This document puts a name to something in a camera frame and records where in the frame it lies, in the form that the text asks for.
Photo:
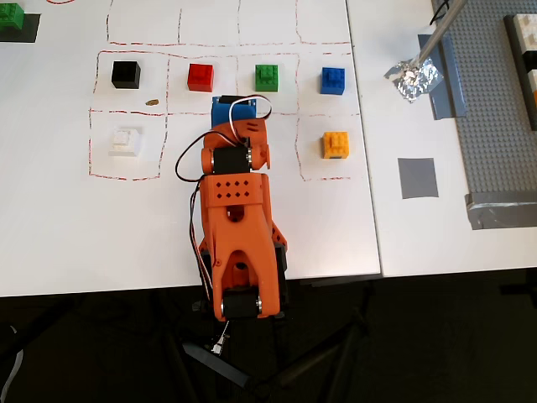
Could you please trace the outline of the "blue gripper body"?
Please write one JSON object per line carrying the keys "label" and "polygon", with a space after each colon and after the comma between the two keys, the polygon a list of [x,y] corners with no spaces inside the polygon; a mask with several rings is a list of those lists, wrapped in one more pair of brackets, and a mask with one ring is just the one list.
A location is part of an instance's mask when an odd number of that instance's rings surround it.
{"label": "blue gripper body", "polygon": [[[233,102],[242,99],[241,96],[222,95],[212,98],[211,106],[211,126],[215,127],[220,124],[229,122],[229,111]],[[256,118],[257,105],[256,100],[247,100],[238,102],[232,110],[232,120],[248,120]]]}

